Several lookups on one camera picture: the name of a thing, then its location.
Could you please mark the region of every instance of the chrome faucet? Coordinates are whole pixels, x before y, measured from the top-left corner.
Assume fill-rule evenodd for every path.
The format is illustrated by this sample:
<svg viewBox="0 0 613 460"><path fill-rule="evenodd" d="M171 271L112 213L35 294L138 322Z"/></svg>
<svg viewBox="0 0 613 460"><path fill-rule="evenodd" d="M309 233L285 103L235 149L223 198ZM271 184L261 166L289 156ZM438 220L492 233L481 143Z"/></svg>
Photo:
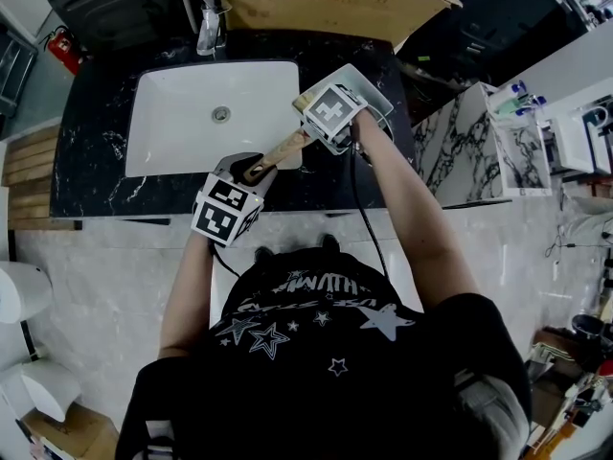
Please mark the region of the chrome faucet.
<svg viewBox="0 0 613 460"><path fill-rule="evenodd" d="M226 16L232 6L225 0L202 0L202 24L200 25L200 35L196 51L199 55L206 57L215 56L219 48L226 45Z"/></svg>

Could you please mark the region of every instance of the fire extinguisher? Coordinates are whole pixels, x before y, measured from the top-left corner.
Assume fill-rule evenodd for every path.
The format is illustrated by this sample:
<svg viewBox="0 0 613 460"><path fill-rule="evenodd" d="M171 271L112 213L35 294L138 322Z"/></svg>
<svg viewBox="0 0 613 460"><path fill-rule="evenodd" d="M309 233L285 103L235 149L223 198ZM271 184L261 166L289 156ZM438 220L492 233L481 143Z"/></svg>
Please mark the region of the fire extinguisher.
<svg viewBox="0 0 613 460"><path fill-rule="evenodd" d="M52 33L47 34L39 44L43 42L45 43L43 49L49 49L70 73L77 74L80 65L85 61L85 54L81 51L75 36L66 26L58 26Z"/></svg>

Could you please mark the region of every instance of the wooden floor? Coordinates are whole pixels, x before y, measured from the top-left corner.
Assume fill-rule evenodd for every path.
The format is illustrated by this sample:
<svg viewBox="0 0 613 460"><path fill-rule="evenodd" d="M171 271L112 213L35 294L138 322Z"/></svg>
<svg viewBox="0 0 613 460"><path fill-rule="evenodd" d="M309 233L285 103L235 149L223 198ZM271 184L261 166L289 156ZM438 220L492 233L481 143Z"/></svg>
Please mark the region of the wooden floor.
<svg viewBox="0 0 613 460"><path fill-rule="evenodd" d="M76 230L80 222L49 218L59 126L9 143L2 184L9 187L9 230Z"/></svg>

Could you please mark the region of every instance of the marble cabinet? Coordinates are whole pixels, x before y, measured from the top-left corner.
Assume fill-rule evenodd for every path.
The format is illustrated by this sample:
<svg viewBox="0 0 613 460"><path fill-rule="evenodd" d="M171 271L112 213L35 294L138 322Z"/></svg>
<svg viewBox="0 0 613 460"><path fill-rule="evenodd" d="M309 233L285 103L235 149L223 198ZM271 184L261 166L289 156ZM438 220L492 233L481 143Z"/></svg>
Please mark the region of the marble cabinet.
<svg viewBox="0 0 613 460"><path fill-rule="evenodd" d="M443 207L552 193L534 116L490 111L496 90L476 83L414 128L414 166Z"/></svg>

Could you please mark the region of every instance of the sink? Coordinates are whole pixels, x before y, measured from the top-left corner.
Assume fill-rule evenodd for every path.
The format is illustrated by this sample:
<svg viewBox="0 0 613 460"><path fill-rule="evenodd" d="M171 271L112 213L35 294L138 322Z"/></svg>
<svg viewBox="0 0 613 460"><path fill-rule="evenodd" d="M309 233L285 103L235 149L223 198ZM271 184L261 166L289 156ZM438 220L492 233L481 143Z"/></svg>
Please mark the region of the sink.
<svg viewBox="0 0 613 460"><path fill-rule="evenodd" d="M211 62L145 73L132 107L125 175L212 172L219 160L267 153L300 127L291 61ZM279 164L298 169L302 153Z"/></svg>

